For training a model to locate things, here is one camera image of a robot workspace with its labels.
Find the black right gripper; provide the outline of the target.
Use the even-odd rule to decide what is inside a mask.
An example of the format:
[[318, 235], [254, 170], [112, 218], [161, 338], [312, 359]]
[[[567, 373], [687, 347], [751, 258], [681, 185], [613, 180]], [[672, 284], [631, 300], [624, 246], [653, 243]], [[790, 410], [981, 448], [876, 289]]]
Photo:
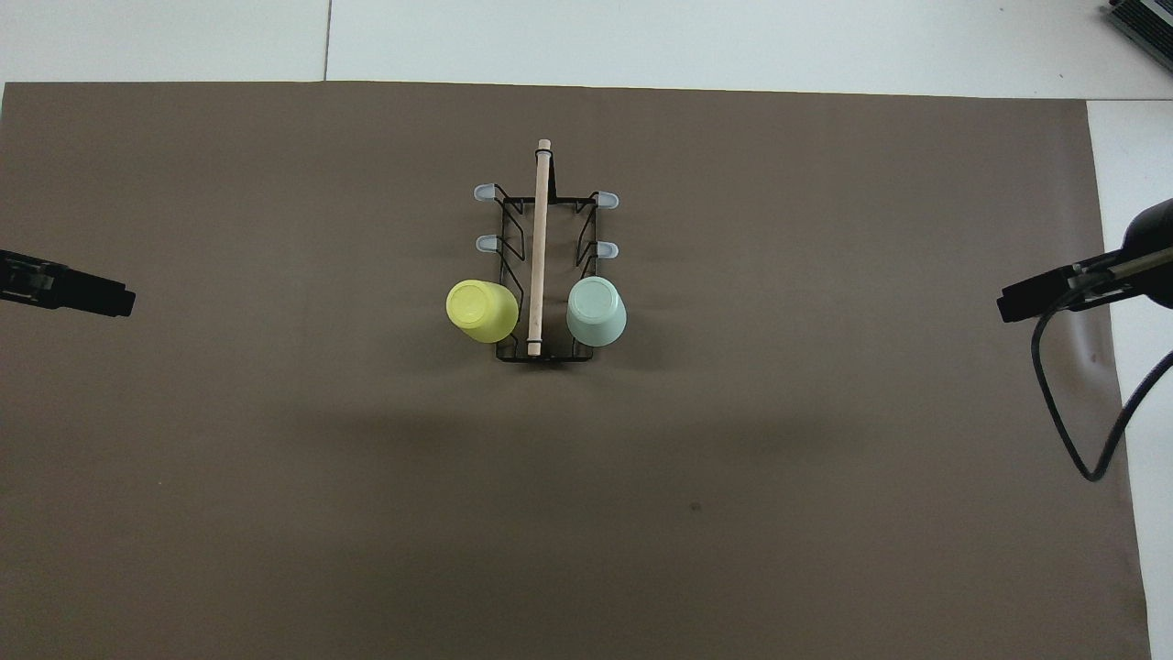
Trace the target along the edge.
[[[1172, 246], [1172, 200], [1150, 206], [1125, 231], [1120, 256], [1125, 260], [1148, 258]], [[1133, 290], [1147, 295], [1152, 302], [1172, 308], [1172, 263], [1166, 261], [1137, 272], [1125, 280]], [[1003, 324], [1017, 324], [1025, 319], [1042, 317], [1044, 312], [1063, 298], [1069, 298], [1058, 307], [1060, 312], [1084, 312], [1101, 305], [1099, 298], [1114, 290], [1114, 275], [1106, 267], [1093, 267], [1090, 261], [1073, 263], [1052, 268], [1044, 274], [1030, 277], [1002, 288], [997, 298], [997, 309]]]

